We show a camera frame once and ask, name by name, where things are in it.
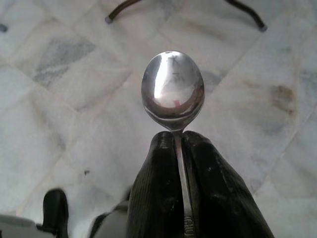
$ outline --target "metal chair leg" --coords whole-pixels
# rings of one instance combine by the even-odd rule
[[[110,24],[114,20],[114,18],[122,12],[124,9],[127,7],[139,2],[141,0],[126,0],[123,3],[121,3],[119,6],[117,6],[106,18],[105,21],[106,23]]]
[[[258,25],[260,31],[264,32],[267,30],[267,26],[264,24],[260,16],[250,7],[246,6],[245,4],[237,1],[237,0],[225,0],[227,3],[230,5],[244,11],[245,13],[249,14],[253,20],[256,22]]]

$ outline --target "spoon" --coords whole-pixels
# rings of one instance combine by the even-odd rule
[[[184,204],[184,237],[195,238],[196,229],[181,140],[184,128],[197,116],[204,104],[203,77],[188,55],[176,51],[163,52],[149,62],[144,72],[141,94],[149,116],[174,135]]]

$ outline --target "white marble tile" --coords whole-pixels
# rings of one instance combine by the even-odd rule
[[[284,183],[293,188],[301,181],[291,177]],[[316,197],[284,197],[272,178],[268,177],[262,187],[254,195],[266,222],[276,238],[314,238],[317,233],[317,199]]]
[[[130,74],[110,53],[52,18],[32,32],[11,61],[78,111],[112,93]]]
[[[120,29],[138,40],[146,40],[188,0],[147,0],[138,2],[123,10],[108,27]],[[122,0],[101,0],[105,16],[110,14]]]
[[[282,12],[275,2],[258,4],[269,27]],[[227,74],[258,37],[266,34],[259,32],[250,16],[225,1],[209,0],[188,1],[159,31],[196,61],[219,72],[218,76]]]
[[[43,88],[0,117],[0,211],[15,210],[67,146],[74,114]]]
[[[72,26],[98,0],[34,0],[37,5],[48,11],[62,23]]]
[[[289,0],[284,1],[296,14],[305,18],[311,24],[317,23],[317,1],[315,0]]]
[[[116,205],[111,196],[91,185],[84,171],[74,170],[65,160],[61,159],[53,171],[37,187],[29,200],[19,209],[18,215],[43,223],[43,199],[53,188],[61,188],[67,197],[70,238],[88,237],[93,220],[104,212],[109,212]]]
[[[153,0],[143,1],[132,6],[132,10],[134,7],[144,6],[145,12],[147,12],[144,23],[139,22],[143,19],[143,11],[140,9],[140,12],[129,14],[132,14],[133,19],[138,18],[138,24],[128,16],[122,16],[122,18],[118,16],[118,21],[115,20],[111,25],[107,25],[105,16],[111,12],[117,3],[99,1],[76,25],[75,31],[97,46],[111,52],[118,60],[131,65],[134,70],[143,75],[147,63],[157,53],[155,48],[148,46],[148,40],[145,39],[153,33],[153,18],[157,17],[155,14],[151,16],[148,12],[153,9],[153,11],[158,10],[158,13],[163,14],[158,1],[155,0],[155,2],[156,4]]]
[[[0,17],[3,17],[17,1],[18,0],[0,0]]]
[[[189,129],[211,138],[252,191],[317,102],[313,26],[284,14],[206,99]],[[305,79],[303,72],[310,68]]]
[[[0,115],[34,87],[30,78],[0,59]]]
[[[71,164],[89,170],[87,177],[117,201],[133,183],[152,137],[164,130],[144,111],[140,88],[132,74],[103,111],[75,124],[68,151]]]
[[[8,57],[27,39],[30,32],[45,18],[45,12],[31,0],[4,2],[1,23],[8,27],[0,33],[0,55]]]

